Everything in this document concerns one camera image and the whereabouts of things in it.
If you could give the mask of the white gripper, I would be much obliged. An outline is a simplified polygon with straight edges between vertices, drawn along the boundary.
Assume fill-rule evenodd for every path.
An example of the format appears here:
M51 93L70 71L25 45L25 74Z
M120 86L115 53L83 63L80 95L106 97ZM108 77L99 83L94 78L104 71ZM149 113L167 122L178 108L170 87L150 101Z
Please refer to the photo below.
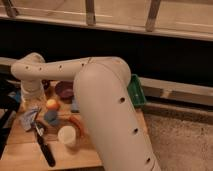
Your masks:
M46 101L46 95L40 80L21 82L21 99L24 108L40 106Z

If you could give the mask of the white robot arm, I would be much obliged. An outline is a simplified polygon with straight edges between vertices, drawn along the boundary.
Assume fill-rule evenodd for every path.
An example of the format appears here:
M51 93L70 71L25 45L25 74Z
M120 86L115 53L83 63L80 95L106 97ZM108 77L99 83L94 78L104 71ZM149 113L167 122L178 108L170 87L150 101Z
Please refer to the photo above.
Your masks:
M47 63L30 53L11 66L21 81L22 97L37 98L41 81L73 84L74 96L105 171L161 171L149 136L129 97L128 64L119 57L87 57Z

